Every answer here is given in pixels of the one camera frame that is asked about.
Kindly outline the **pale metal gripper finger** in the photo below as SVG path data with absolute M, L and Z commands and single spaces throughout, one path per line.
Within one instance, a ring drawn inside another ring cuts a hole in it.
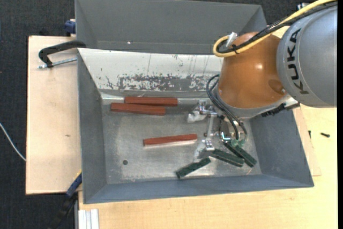
M 202 139 L 193 154 L 194 158 L 206 158 L 215 150 L 211 139 Z
M 187 122 L 194 123 L 216 115 L 217 113 L 213 106 L 198 105 L 188 114 Z

